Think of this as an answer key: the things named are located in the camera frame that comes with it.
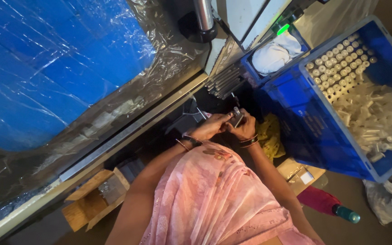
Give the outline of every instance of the white label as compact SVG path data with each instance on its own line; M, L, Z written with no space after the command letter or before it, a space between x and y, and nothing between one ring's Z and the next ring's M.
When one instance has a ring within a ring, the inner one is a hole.
M310 172L306 172L301 176L302 181L304 184L308 184L310 181L314 179L313 175Z

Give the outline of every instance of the woman's right hand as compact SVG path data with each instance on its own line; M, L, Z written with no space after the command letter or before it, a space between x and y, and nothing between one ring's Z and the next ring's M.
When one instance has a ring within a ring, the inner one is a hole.
M255 118L243 108L240 111L244 114L244 123L234 128L232 124L226 122L226 129L237 136L240 141L252 139L255 136Z

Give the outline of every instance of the green indicator light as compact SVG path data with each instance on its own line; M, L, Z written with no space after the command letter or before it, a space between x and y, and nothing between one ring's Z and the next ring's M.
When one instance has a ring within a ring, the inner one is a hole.
M281 35L282 33L284 33L284 31L288 30L289 27L290 27L289 24L285 24L281 29L279 29L279 31L276 34L278 36Z

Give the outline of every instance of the floor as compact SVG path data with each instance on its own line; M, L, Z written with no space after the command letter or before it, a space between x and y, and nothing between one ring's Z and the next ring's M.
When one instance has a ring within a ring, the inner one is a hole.
M383 226L378 222L363 196L364 185L362 181L333 172L326 172L325 175L328 179L328 184L324 187L324 190L335 195L346 207L355 210L361 215L361 221L357 224L352 224L339 217L321 214L304 207L306 217L326 245L392 244L392 223ZM104 244L118 214L117 208L90 231L85 232L82 228L77 232L73 232L61 213L64 204L60 203L59 205L52 213L15 233L0 242L0 244Z

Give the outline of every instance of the bangle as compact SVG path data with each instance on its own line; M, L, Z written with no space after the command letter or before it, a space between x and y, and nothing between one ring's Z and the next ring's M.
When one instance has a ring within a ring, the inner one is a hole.
M258 134L255 134L255 136L253 136L251 139L240 141L239 144L240 144L240 148L246 148L246 147L250 147L256 142L258 142Z
M189 136L189 135L182 136L182 140L190 141L190 143L192 143L192 145L193 145L193 148L199 147L203 144L202 141L196 139L195 137Z
M187 152L190 151L181 141L179 141L178 139L175 139L175 140L176 140L178 143L180 143L181 146L182 146L183 148L185 148Z
M258 143L258 140L255 141L255 142L253 142L252 144L250 144L250 145L248 145L248 146L245 146L245 147L242 147L242 148L247 148L247 147L253 146L253 145L256 144L256 143Z

